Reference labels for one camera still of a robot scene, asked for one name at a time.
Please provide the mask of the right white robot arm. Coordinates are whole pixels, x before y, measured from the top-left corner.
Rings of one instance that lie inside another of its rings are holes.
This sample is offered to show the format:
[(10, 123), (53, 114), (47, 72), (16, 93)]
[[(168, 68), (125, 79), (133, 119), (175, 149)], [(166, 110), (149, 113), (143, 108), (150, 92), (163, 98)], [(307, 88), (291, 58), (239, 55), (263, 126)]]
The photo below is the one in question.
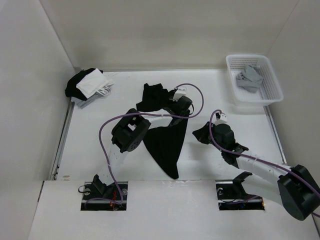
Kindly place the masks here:
[(320, 206), (320, 188), (302, 165), (278, 165), (252, 156), (249, 148), (236, 142), (234, 132), (225, 123), (207, 122), (193, 131), (202, 144), (213, 145), (223, 160), (242, 170), (232, 180), (232, 192), (238, 199), (256, 195), (281, 206), (295, 219), (305, 220)]

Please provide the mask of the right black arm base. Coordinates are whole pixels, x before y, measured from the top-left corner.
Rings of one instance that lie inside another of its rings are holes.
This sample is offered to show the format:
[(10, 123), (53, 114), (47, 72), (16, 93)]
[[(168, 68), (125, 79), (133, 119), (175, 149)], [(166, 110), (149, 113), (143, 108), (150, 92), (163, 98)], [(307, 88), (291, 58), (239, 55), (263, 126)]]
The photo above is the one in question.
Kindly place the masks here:
[(260, 196), (245, 192), (242, 183), (252, 173), (244, 171), (232, 180), (217, 181), (216, 193), (220, 211), (264, 211), (265, 205)]

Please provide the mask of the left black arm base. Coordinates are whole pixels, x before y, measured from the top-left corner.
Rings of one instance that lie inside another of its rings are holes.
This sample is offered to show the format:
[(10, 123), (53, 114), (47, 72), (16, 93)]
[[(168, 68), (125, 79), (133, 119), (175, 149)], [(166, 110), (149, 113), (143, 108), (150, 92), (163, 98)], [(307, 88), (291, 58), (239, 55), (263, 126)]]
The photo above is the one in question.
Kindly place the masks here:
[(78, 188), (81, 194), (81, 211), (126, 211), (128, 198), (128, 182), (106, 185), (97, 175), (92, 182), (85, 182)]

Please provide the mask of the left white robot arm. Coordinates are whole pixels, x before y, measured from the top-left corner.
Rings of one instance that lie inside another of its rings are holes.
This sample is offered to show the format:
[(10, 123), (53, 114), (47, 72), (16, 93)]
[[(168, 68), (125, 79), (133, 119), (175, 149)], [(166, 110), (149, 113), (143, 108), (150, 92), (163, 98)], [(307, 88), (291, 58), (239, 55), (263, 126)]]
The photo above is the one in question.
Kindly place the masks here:
[(100, 199), (108, 199), (112, 195), (114, 180), (111, 173), (117, 173), (127, 153), (135, 150), (143, 143), (146, 150), (158, 166), (171, 179), (179, 178), (178, 159), (185, 140), (188, 117), (192, 100), (182, 96), (159, 111), (149, 115), (138, 115), (131, 108), (112, 129), (111, 148), (107, 163), (92, 180), (95, 193)]

